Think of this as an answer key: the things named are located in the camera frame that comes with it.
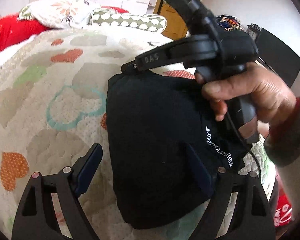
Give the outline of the grey sleeve forearm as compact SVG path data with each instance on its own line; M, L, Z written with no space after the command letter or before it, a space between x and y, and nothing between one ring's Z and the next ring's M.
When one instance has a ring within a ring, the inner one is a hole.
M264 142L270 160L278 167L285 167L300 157L300 97L289 118L270 128Z

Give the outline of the person right hand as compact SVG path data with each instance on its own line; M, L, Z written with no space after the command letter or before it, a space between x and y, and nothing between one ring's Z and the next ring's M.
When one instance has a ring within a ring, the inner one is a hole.
M199 73L195 77L203 86L202 94L209 100L217 121L223 120L228 111L226 101L243 95L251 96L258 120L270 127L283 124L300 105L300 99L280 77L254 62L247 63L242 74L225 80L206 82Z

